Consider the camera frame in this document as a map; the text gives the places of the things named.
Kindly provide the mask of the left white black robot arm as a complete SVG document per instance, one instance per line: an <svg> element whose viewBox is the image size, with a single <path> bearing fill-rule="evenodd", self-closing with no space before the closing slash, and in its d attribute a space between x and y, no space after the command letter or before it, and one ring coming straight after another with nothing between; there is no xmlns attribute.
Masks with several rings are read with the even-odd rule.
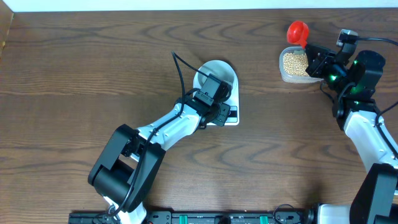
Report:
<svg viewBox="0 0 398 224"><path fill-rule="evenodd" d="M227 101L236 81L209 74L203 85L182 90L171 112L147 126L119 126L104 147L88 176L88 183L109 203L93 223L142 223L142 205L159 171L165 153L176 142L213 123L224 126Z"/></svg>

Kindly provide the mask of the red measuring scoop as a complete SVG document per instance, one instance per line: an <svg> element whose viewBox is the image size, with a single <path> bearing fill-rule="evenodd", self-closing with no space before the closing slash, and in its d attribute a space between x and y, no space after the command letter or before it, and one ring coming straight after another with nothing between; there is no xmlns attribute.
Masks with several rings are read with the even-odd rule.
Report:
<svg viewBox="0 0 398 224"><path fill-rule="evenodd" d="M302 21L294 21L287 31L287 42L305 48L309 36L308 25Z"/></svg>

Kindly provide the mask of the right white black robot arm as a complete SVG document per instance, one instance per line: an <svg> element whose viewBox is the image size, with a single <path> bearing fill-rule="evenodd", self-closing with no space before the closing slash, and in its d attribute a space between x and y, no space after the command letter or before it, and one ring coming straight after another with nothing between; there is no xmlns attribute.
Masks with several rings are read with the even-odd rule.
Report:
<svg viewBox="0 0 398 224"><path fill-rule="evenodd" d="M320 205L317 223L397 223L397 143L389 134L383 112L372 95L383 74L385 58L363 50L346 65L355 44L339 52L313 44L304 46L307 73L335 91L332 113L351 139L367 175L350 205Z"/></svg>

